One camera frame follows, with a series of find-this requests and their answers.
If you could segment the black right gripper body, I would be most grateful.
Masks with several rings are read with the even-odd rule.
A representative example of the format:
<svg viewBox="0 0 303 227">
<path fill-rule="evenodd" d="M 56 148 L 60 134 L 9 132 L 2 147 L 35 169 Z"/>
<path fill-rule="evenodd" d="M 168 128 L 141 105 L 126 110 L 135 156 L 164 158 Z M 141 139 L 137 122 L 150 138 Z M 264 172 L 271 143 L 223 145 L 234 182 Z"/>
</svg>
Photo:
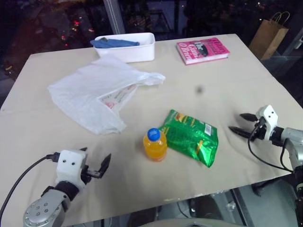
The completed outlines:
<svg viewBox="0 0 303 227">
<path fill-rule="evenodd" d="M 266 129 L 264 129 L 264 125 L 266 120 L 264 117 L 260 117 L 255 124 L 255 128 L 250 134 L 250 141 L 254 141 L 255 139 L 263 140 L 265 137 Z"/>
</svg>

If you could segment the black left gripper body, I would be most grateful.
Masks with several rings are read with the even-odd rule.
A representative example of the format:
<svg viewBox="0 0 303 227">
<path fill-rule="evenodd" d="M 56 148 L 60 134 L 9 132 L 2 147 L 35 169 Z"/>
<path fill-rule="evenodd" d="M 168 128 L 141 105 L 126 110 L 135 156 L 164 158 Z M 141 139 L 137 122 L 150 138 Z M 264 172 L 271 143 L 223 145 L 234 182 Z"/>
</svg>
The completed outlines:
<svg viewBox="0 0 303 227">
<path fill-rule="evenodd" d="M 98 179 L 100 177 L 100 170 L 90 170 L 89 166 L 86 164 L 87 159 L 85 158 L 82 162 L 80 178 L 84 184 L 88 184 L 92 178 Z"/>
</svg>

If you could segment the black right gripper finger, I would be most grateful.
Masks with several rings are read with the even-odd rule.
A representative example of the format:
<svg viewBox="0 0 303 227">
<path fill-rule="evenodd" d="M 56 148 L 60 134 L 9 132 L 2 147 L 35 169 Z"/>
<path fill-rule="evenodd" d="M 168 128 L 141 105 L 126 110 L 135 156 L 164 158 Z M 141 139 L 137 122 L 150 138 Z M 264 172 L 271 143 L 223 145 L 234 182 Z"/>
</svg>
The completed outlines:
<svg viewBox="0 0 303 227">
<path fill-rule="evenodd" d="M 246 138 L 246 139 L 249 139 L 250 138 L 250 132 L 248 131 L 245 131 L 244 129 L 241 129 L 239 127 L 235 127 L 235 126 L 229 126 L 228 127 L 232 132 L 234 132 L 235 134 L 243 137 L 243 138 Z"/>
<path fill-rule="evenodd" d="M 250 121 L 250 122 L 255 122 L 256 121 L 256 115 L 255 114 L 251 114 L 251 113 L 241 113 L 240 117 L 242 117 L 243 119 Z"/>
</svg>

